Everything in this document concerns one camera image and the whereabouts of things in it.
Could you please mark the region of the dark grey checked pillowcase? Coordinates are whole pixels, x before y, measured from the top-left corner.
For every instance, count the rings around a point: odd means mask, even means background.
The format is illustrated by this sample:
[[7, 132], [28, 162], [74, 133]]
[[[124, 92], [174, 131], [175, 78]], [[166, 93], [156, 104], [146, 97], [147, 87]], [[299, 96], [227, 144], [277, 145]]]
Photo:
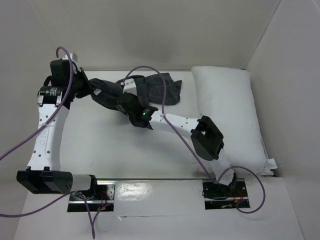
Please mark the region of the dark grey checked pillowcase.
[[[180, 102], [183, 81], [174, 81], [168, 72], [149, 76], [131, 75], [127, 79], [134, 79], [137, 89], [136, 96], [143, 107], [148, 107], [151, 103], [174, 106]], [[123, 87], [120, 85], [122, 81], [124, 80], [111, 82], [98, 78], [90, 79], [89, 82], [95, 87], [94, 93], [91, 94], [92, 100], [109, 110], [126, 115], [117, 103], [118, 98], [124, 94]], [[152, 107], [152, 114], [155, 111], [157, 111], [157, 108]]]

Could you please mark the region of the white pillow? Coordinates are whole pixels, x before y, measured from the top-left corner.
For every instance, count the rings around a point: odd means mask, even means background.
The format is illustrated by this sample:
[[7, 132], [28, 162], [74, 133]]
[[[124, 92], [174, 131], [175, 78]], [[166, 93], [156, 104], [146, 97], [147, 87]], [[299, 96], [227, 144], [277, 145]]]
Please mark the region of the white pillow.
[[223, 134], [229, 164], [272, 176], [275, 160], [266, 156], [255, 100], [246, 70], [217, 66], [194, 66], [198, 111], [208, 116]]

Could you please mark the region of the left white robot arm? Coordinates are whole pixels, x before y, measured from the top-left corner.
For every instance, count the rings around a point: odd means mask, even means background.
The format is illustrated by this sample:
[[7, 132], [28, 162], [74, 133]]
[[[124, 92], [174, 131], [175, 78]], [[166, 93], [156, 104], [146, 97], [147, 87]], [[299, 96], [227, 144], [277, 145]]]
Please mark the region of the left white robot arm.
[[95, 176], [61, 170], [60, 149], [71, 103], [95, 90], [82, 68], [67, 59], [50, 63], [47, 77], [37, 96], [39, 120], [35, 145], [25, 170], [17, 181], [33, 194], [62, 194], [79, 191], [88, 200], [97, 197]]

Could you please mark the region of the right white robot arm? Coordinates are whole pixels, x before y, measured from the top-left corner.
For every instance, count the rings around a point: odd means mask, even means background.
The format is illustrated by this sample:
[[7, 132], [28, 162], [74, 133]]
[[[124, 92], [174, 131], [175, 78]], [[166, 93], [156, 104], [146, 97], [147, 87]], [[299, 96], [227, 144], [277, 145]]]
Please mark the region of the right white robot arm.
[[183, 142], [191, 140], [193, 147], [187, 147], [198, 159], [209, 162], [220, 194], [230, 196], [235, 191], [238, 178], [225, 154], [224, 136], [208, 116], [187, 118], [153, 106], [143, 107], [138, 97], [128, 92], [119, 97], [116, 107], [128, 115], [135, 127], [177, 134]]

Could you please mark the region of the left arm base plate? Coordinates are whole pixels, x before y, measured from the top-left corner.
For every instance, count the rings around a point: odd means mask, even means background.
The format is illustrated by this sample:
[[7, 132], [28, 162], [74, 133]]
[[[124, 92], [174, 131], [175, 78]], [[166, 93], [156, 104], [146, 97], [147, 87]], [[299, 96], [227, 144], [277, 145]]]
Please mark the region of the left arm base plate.
[[[96, 213], [113, 212], [114, 200], [116, 196], [116, 182], [107, 180], [98, 180], [95, 192], [83, 191], [90, 212]], [[86, 212], [86, 204], [78, 193], [70, 195], [68, 200], [68, 213]]]

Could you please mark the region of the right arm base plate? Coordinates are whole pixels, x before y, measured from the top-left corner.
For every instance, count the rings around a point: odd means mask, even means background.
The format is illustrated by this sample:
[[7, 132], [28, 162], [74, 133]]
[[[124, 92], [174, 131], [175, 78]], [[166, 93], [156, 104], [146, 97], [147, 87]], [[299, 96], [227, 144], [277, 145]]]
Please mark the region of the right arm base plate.
[[243, 179], [238, 180], [233, 190], [226, 185], [214, 184], [211, 181], [202, 182], [202, 196], [206, 210], [250, 208], [247, 187]]

